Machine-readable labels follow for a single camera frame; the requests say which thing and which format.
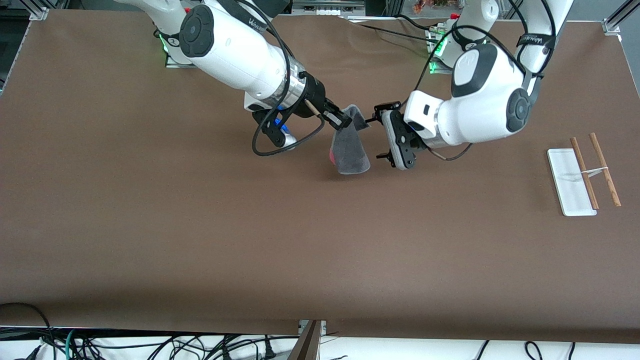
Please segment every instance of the wire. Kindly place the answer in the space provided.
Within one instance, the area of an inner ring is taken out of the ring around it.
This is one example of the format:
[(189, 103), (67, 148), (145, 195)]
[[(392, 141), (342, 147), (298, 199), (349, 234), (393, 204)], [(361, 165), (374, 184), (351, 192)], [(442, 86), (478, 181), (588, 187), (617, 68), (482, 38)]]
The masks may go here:
[(383, 29), (383, 28), (376, 28), (375, 26), (369, 26), (369, 25), (364, 25), (364, 24), (359, 24), (359, 25), (362, 26), (363, 28), (379, 30), (379, 31), (383, 31), (385, 33), (390, 33), (390, 34), (398, 35), (398, 36), (401, 36), (401, 37), (414, 38), (414, 39), (417, 39), (417, 40), (423, 40), (423, 41), (432, 42), (432, 43), (437, 42), (435, 39), (430, 39), (430, 38), (425, 38), (425, 37), (417, 37), (415, 35), (409, 35), (409, 34), (404, 34), (404, 33), (398, 33), (397, 31), (387, 30), (387, 29)]
[(445, 156), (443, 156), (443, 155), (441, 155), (441, 154), (439, 154), (439, 153), (435, 152), (432, 148), (430, 148), (430, 147), (428, 147), (428, 146), (427, 146), (427, 150), (428, 150), (431, 154), (433, 154), (436, 158), (438, 158), (438, 159), (440, 159), (440, 160), (442, 160), (442, 161), (454, 161), (454, 160), (460, 159), (464, 154), (466, 154), (466, 153), (467, 153), (467, 151), (469, 151), (469, 149), (471, 148), (471, 145), (473, 145), (473, 144), (474, 144), (474, 143), (469, 143), (469, 144), (467, 145), (467, 147), (466, 147), (464, 150), (462, 150), (458, 155), (455, 155), (455, 156), (453, 156), (453, 157), (451, 157), (451, 158), (446, 158)]
[[(549, 8), (549, 4), (547, 3), (547, 0), (540, 0), (540, 1), (542, 2), (542, 6), (544, 6), (545, 11), (547, 12), (547, 16), (549, 17), (549, 22), (551, 23), (551, 36), (554, 37), (554, 41), (555, 41), (555, 38), (557, 36), (556, 21), (554, 20), (554, 16), (551, 13), (551, 9)], [(554, 54), (554, 50), (549, 49), (547, 58), (545, 59), (545, 62), (542, 64), (542, 67), (540, 67), (539, 73), (542, 73), (545, 70), (545, 68), (547, 68), (547, 65), (549, 64), (549, 61), (551, 60), (551, 56), (553, 56), (553, 54)]]
[(159, 346), (159, 345), (162, 345), (162, 343), (123, 345), (123, 346), (119, 346), (119, 347), (112, 347), (112, 346), (109, 346), (109, 345), (96, 345), (96, 344), (93, 344), (93, 347), (108, 348), (108, 349), (124, 349), (124, 348), (156, 347), (156, 346)]
[(513, 2), (513, 0), (507, 0), (509, 1), (509, 4), (511, 4), (511, 7), (513, 8), (513, 10), (516, 12), (516, 14), (518, 14), (518, 17), (520, 18), (520, 22), (522, 23), (522, 27), (524, 28), (524, 33), (528, 33), (529, 32), (529, 26), (527, 25), (527, 21), (525, 20), (524, 16), (522, 15), (522, 12), (520, 12), (520, 7), (516, 6), (516, 4)]
[[(31, 310), (33, 310), (36, 313), (38, 313), (38, 315), (40, 315), (40, 317), (42, 318), (42, 321), (44, 321), (44, 324), (47, 326), (47, 331), (49, 332), (49, 337), (51, 338), (51, 342), (52, 343), (55, 342), (55, 338), (53, 336), (53, 332), (51, 331), (51, 324), (49, 323), (49, 319), (47, 319), (47, 317), (44, 316), (44, 313), (42, 312), (42, 310), (40, 310), (37, 306), (31, 305), (31, 304), (27, 304), (26, 302), (5, 302), (4, 304), (0, 304), (0, 308), (6, 307), (6, 306), (28, 307)], [(58, 358), (58, 352), (54, 349), (53, 350), (53, 359), (56, 360), (57, 358)]]
[[(275, 37), (275, 35), (273, 34), (273, 32), (271, 31), (271, 29), (267, 28), (267, 32), (271, 35), (273, 35)], [(293, 56), (293, 53), (291, 52), (291, 49), (289, 49), (289, 46), (287, 46), (287, 44), (285, 42), (282, 42), (284, 44), (284, 48), (287, 50), (287, 52), (289, 53), (289, 56), (291, 56), (292, 58), (296, 58), (295, 56)]]
[(297, 146), (297, 145), (299, 145), (299, 144), (301, 144), (303, 142), (306, 142), (312, 136), (314, 136), (315, 134), (320, 132), (320, 130), (322, 130), (322, 128), (324, 127), (324, 119), (321, 119), (322, 120), (321, 124), (315, 131), (311, 132), (309, 135), (307, 135), (304, 138), (302, 138), (302, 140), (294, 142), (293, 144), (287, 145), (287, 146), (282, 147), (279, 150), (275, 150), (275, 151), (262, 152), (262, 151), (258, 150), (256, 142), (258, 140), (258, 136), (260, 135), (260, 132), (262, 131), (262, 127), (264, 126), (264, 124), (267, 123), (267, 121), (269, 121), (271, 116), (273, 116), (276, 113), (276, 111), (278, 111), (278, 108), (280, 107), (282, 102), (286, 99), (286, 97), (287, 97), (287, 95), (289, 93), (289, 85), (291, 84), (291, 62), (289, 61), (289, 54), (288, 54), (288, 51), (286, 50), (287, 49), (286, 44), (284, 43), (284, 41), (282, 40), (282, 38), (278, 34), (278, 31), (273, 27), (273, 24), (271, 23), (271, 21), (269, 20), (267, 15), (265, 15), (265, 13), (260, 8), (258, 8), (257, 6), (255, 6), (252, 3), (248, 2), (247, 0), (236, 0), (236, 2), (241, 3), (241, 4), (245, 4), (246, 6), (250, 7), (253, 11), (255, 11), (258, 15), (260, 15), (262, 20), (267, 24), (267, 27), (269, 29), (269, 33), (272, 34), (276, 38), (276, 40), (278, 41), (278, 45), (282, 49), (282, 54), (284, 55), (287, 79), (284, 82), (284, 88), (282, 89), (282, 95), (278, 99), (277, 103), (273, 107), (271, 107), (271, 109), (265, 114), (264, 118), (262, 118), (262, 121), (260, 121), (260, 124), (255, 129), (255, 131), (253, 132), (253, 138), (251, 140), (251, 149), (252, 149), (253, 153), (258, 155), (258, 156), (271, 156), (271, 155), (275, 155), (275, 154), (280, 154), (281, 152), (284, 152), (286, 150), (292, 149), (293, 147), (295, 147), (295, 146)]
[(397, 14), (397, 15), (394, 15), (394, 17), (395, 17), (395, 18), (397, 18), (397, 19), (404, 19), (404, 20), (407, 20), (408, 22), (410, 22), (410, 23), (411, 23), (411, 25), (415, 26), (416, 28), (422, 29), (422, 30), (424, 30), (424, 31), (429, 31), (429, 28), (430, 28), (431, 26), (438, 26), (438, 23), (437, 23), (437, 22), (436, 22), (435, 24), (433, 24), (433, 25), (429, 25), (429, 26), (423, 26), (423, 25), (420, 25), (420, 24), (418, 24), (417, 22), (413, 21), (413, 19), (412, 19), (412, 18), (410, 18), (409, 16), (406, 16), (405, 14), (401, 14), (401, 13), (399, 13), (399, 14)]
[(186, 352), (190, 352), (193, 355), (196, 355), (196, 357), (198, 358), (198, 360), (201, 360), (200, 358), (200, 354), (198, 354), (197, 352), (190, 350), (188, 348), (186, 348), (188, 346), (188, 343), (182, 343), (181, 341), (172, 341), (172, 345), (173, 345), (173, 349), (171, 350), (171, 354), (169, 355), (169, 360), (174, 360), (175, 356), (181, 351), (184, 350)]
[(485, 340), (482, 346), (480, 347), (480, 351), (478, 352), (478, 356), (476, 357), (476, 360), (480, 360), (487, 345), (489, 345), (489, 340)]
[[(533, 347), (536, 348), (536, 351), (538, 352), (538, 358), (536, 359), (535, 357), (533, 357), (531, 355), (531, 353), (529, 352), (529, 345), (533, 345)], [(524, 343), (524, 351), (527, 353), (527, 356), (529, 356), (529, 359), (531, 360), (542, 360), (542, 353), (540, 352), (540, 348), (538, 347), (538, 344), (536, 344), (533, 341), (527, 341), (526, 343)]]
[(569, 349), (569, 356), (567, 356), (566, 360), (572, 360), (574, 350), (575, 350), (575, 342), (571, 343), (571, 348)]
[(329, 340), (327, 340), (327, 341), (325, 341), (325, 342), (320, 343), (320, 345), (324, 345), (324, 344), (326, 344), (326, 343), (330, 343), (330, 342), (332, 342), (333, 340), (338, 340), (339, 338), (340, 338), (340, 336), (336, 336), (336, 337), (335, 337), (335, 338), (333, 338), (333, 339), (329, 339)]
[[(299, 338), (299, 336), (274, 336), (274, 337), (272, 337), (272, 338), (269, 338), (269, 340), (298, 339), (298, 338)], [(233, 347), (233, 346), (237, 345), (237, 343), (230, 344), (230, 345), (229, 345), (229, 347), (228, 347), (228, 352), (231, 352), (231, 351), (233, 351), (233, 350), (236, 350), (236, 349), (239, 349), (239, 348), (241, 348), (241, 347), (245, 347), (245, 346), (248, 346), (248, 345), (251, 345), (251, 344), (254, 344), (254, 343), (261, 343), (261, 342), (264, 342), (265, 340), (266, 340), (266, 339), (249, 340), (249, 342), (247, 342), (246, 344), (244, 344), (244, 345), (239, 345), (239, 346), (236, 346), (236, 347)], [(223, 355), (223, 354), (219, 354), (218, 356), (214, 357), (212, 360), (217, 360), (217, 359), (221, 358), (221, 357), (222, 357), (222, 355)]]
[(65, 355), (67, 357), (67, 360), (71, 360), (71, 355), (69, 354), (69, 345), (71, 344), (71, 337), (73, 336), (75, 331), (76, 331), (75, 329), (69, 331), (69, 334), (67, 335), (67, 340), (65, 341)]

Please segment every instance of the table surface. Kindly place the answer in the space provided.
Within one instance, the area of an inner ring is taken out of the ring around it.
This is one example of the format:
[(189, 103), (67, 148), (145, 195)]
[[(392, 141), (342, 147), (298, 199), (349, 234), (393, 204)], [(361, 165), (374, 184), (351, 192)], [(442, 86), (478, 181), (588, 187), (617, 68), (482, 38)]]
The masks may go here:
[[(336, 17), (275, 26), (334, 102), (364, 113), (404, 99), (426, 58), (418, 40)], [(144, 13), (32, 24), (0, 99), (1, 302), (75, 327), (283, 333), (322, 318), (344, 336), (640, 340), (640, 101), (598, 23), (566, 25), (520, 134), (351, 177), (328, 160), (330, 128), (253, 155), (242, 92), (165, 69), (153, 30)], [(513, 45), (522, 28), (492, 33)], [(422, 89), (448, 98), (450, 77)], [(595, 177), (599, 214), (567, 218), (546, 151), (577, 136), (597, 167), (590, 132), (623, 207)], [(381, 126), (361, 133), (370, 158), (388, 149)]]

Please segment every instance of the gray cloth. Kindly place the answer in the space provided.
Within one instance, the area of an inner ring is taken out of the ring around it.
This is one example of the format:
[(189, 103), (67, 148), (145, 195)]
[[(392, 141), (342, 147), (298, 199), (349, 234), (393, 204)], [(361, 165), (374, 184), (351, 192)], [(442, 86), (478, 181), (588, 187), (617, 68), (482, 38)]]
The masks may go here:
[(364, 151), (358, 131), (366, 129), (369, 125), (365, 122), (358, 106), (351, 104), (342, 112), (353, 121), (348, 127), (336, 130), (333, 134), (329, 158), (342, 175), (362, 174), (371, 167), (371, 163)]

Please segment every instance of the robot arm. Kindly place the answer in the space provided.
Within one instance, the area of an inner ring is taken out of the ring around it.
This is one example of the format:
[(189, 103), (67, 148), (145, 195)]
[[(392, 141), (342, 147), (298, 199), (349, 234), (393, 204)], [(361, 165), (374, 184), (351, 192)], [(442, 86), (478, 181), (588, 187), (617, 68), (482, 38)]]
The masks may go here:
[[(491, 12), (487, 7), (492, 3), (493, 0), (478, 0), (482, 6), (469, 9), (485, 27)], [(469, 48), (454, 62), (451, 99), (443, 101), (414, 91), (404, 115), (399, 112), (399, 102), (376, 107), (375, 117), (384, 125), (390, 146), (389, 153), (379, 157), (388, 159), (393, 167), (407, 170), (415, 165), (415, 152), (497, 140), (522, 130), (537, 99), (541, 77), (536, 74), (555, 46), (553, 29), (564, 24), (572, 3), (573, 0), (548, 0), (555, 20), (552, 26), (541, 0), (524, 1), (522, 13), (530, 33), (521, 38), (516, 55), (525, 72), (495, 44), (477, 44), (469, 39), (458, 43), (450, 35), (443, 39), (450, 42), (440, 55), (445, 64), (452, 54), (460, 53), (465, 46)], [(474, 21), (465, 17), (466, 10), (460, 19), (473, 25)]]
[(326, 98), (322, 82), (262, 36), (268, 28), (262, 16), (275, 17), (288, 0), (262, 0), (260, 5), (253, 0), (205, 0), (188, 13), (179, 0), (117, 1), (137, 6), (151, 17), (174, 60), (192, 63), (227, 86), (245, 91), (245, 109), (253, 112), (262, 132), (281, 150), (296, 143), (284, 126), (292, 114), (318, 116), (336, 129), (350, 124), (351, 119)]

